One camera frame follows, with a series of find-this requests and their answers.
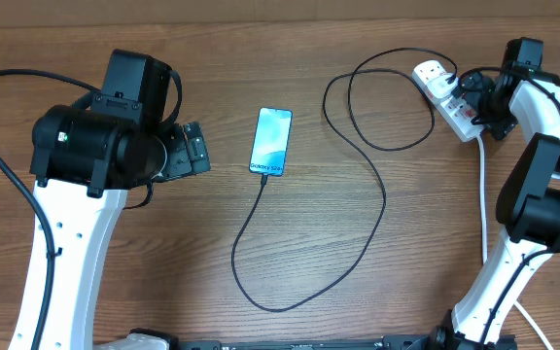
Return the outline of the blue Galaxy S24+ smartphone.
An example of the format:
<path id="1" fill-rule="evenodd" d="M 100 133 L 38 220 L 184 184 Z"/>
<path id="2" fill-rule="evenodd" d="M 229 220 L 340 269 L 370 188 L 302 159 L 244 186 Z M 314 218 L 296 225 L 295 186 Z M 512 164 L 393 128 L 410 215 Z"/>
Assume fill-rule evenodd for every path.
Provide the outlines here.
<path id="1" fill-rule="evenodd" d="M 277 177 L 284 174 L 292 119 L 290 110 L 260 109 L 249 163 L 252 173 Z"/>

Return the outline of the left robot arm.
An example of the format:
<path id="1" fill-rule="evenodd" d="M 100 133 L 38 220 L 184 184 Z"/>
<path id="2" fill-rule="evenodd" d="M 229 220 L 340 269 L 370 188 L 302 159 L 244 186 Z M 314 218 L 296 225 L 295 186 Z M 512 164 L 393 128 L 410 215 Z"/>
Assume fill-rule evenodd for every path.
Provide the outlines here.
<path id="1" fill-rule="evenodd" d="M 112 52 L 101 90 L 34 124 L 35 225 L 13 349 L 89 349 L 109 242 L 130 190 L 210 170 L 198 122 L 165 116 L 178 73 L 149 55 Z"/>

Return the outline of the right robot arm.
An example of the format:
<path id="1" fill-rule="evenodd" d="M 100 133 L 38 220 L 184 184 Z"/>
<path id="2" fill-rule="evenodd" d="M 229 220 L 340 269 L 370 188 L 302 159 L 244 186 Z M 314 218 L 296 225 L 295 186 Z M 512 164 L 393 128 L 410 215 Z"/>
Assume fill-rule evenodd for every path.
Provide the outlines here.
<path id="1" fill-rule="evenodd" d="M 560 78 L 542 69 L 543 41 L 507 42 L 499 67 L 424 83 L 458 136 L 489 132 L 496 140 L 520 127 L 527 146 L 496 204 L 501 229 L 470 290 L 419 349 L 512 349 L 501 328 L 536 271 L 560 254 Z"/>

